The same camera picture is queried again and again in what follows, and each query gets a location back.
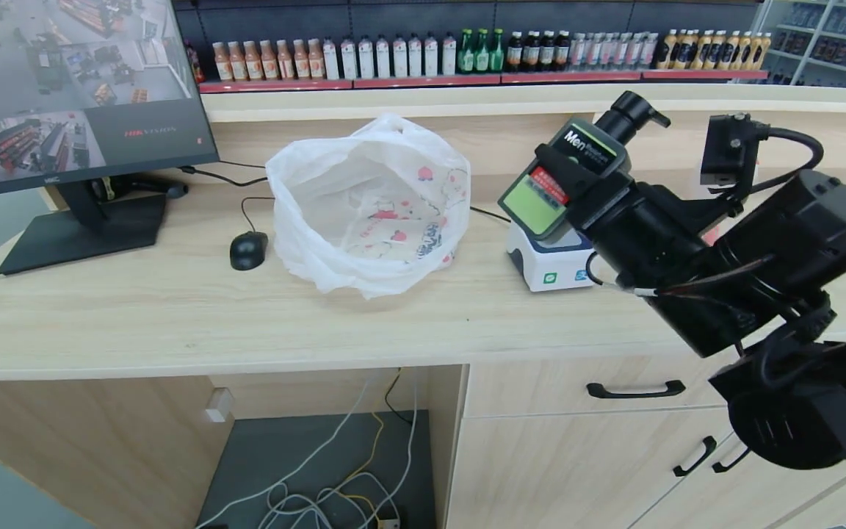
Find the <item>monitor base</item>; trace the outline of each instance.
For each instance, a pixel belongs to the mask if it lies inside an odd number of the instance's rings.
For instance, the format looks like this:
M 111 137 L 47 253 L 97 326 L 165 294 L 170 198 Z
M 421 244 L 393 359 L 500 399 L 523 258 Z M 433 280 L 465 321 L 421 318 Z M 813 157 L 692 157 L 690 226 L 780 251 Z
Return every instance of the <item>monitor base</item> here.
M 165 216 L 165 201 L 165 195 L 151 195 L 101 204 L 105 220 L 97 231 L 78 220 L 73 211 L 35 217 L 2 262 L 0 275 L 150 247 Z

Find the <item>green glass bottle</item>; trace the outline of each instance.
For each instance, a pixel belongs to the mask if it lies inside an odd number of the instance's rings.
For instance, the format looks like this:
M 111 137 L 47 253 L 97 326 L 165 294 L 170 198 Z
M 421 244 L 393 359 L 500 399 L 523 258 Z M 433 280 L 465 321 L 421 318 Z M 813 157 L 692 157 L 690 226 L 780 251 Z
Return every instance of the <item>green glass bottle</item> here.
M 494 30 L 494 47 L 491 48 L 491 57 L 489 58 L 488 69 L 491 73 L 501 73 L 501 69 L 505 66 L 505 51 L 502 49 L 503 44 L 501 40 L 504 39 L 505 31 L 496 28 Z
M 459 43 L 459 73 L 472 73 L 476 56 L 472 53 L 472 30 L 463 30 L 463 41 Z
M 488 51 L 488 30 L 482 28 L 479 30 L 479 41 L 474 47 L 476 54 L 476 71 L 478 73 L 488 73 L 488 63 L 491 59 L 491 54 Z

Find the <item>drawer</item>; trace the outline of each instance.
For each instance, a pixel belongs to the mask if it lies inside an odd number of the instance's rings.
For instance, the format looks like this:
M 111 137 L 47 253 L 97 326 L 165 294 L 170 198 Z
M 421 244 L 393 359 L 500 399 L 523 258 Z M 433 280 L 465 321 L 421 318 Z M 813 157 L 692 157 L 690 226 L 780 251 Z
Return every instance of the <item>drawer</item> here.
M 473 364 L 466 417 L 724 405 L 707 379 L 738 358 L 723 351 Z

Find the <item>monitor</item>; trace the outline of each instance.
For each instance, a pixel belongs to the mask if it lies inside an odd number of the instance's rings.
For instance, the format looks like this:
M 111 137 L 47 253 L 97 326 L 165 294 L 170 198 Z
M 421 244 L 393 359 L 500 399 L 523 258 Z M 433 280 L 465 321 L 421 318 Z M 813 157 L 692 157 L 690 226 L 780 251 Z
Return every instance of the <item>monitor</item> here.
M 172 0 L 0 0 L 0 193 L 54 185 L 0 274 L 153 245 L 165 196 L 95 179 L 217 161 Z

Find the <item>red label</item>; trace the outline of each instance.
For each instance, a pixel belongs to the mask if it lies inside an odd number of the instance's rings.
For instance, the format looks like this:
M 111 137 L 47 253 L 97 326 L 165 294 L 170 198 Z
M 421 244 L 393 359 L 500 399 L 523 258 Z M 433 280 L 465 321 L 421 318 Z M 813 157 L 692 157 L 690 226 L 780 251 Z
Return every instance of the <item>red label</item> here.
M 540 185 L 544 191 L 547 191 L 547 194 L 551 196 L 555 201 L 560 202 L 560 205 L 567 205 L 567 194 L 561 190 L 560 185 L 554 181 L 554 177 L 544 171 L 543 168 L 538 165 L 537 168 L 534 169 L 534 172 L 531 173 L 531 178 L 534 179 L 534 182 L 537 185 Z

